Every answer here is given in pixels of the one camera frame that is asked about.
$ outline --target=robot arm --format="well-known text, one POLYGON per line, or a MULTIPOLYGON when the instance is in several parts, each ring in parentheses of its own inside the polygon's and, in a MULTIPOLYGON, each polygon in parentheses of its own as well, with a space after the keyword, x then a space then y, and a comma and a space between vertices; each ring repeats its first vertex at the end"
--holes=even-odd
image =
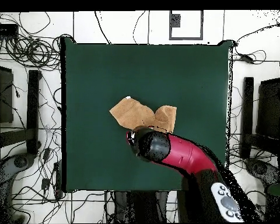
POLYGON ((142 160, 174 167, 185 176, 194 176, 198 193, 200 221, 243 222, 237 202, 224 184, 213 161, 189 140, 138 127, 127 133, 133 152, 142 160))

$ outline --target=black border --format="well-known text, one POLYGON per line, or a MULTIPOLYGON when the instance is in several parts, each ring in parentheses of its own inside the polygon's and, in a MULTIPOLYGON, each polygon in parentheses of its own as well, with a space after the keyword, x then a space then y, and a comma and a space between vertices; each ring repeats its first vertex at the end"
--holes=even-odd
POLYGON ((61 190, 63 192, 67 191, 67 80, 66 80, 66 69, 65 69, 65 64, 66 64, 66 59, 65 59, 65 50, 66 50, 66 45, 65 45, 65 38, 61 37, 60 38, 60 67, 61 67, 61 99, 62 99, 62 104, 61 104, 61 153, 62 153, 62 167, 61 167, 61 190))

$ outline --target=brown paper bag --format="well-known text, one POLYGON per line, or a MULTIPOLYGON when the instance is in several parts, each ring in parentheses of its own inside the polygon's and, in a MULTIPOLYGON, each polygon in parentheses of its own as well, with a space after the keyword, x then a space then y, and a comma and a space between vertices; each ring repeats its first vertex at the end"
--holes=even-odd
POLYGON ((114 106, 110 113, 122 127, 131 130, 144 125, 151 126, 156 131, 172 133, 176 119, 176 107, 162 106, 154 113, 129 96, 114 106))

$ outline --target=white controller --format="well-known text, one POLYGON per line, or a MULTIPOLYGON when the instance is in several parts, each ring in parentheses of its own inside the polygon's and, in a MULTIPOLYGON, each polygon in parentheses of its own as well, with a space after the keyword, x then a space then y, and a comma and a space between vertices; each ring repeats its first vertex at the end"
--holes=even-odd
POLYGON ((239 205, 232 198, 230 191, 222 183, 214 183, 211 187, 213 197, 223 218, 228 222, 244 222, 240 216, 239 205))

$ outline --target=green mat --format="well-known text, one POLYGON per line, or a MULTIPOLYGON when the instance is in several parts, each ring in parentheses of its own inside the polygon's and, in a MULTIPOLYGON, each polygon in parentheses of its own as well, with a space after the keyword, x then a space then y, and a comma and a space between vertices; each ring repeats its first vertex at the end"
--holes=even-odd
POLYGON ((211 45, 66 44, 66 189, 180 190, 181 175, 136 158, 109 110, 131 96, 177 107, 174 134, 225 162, 228 55, 211 45))

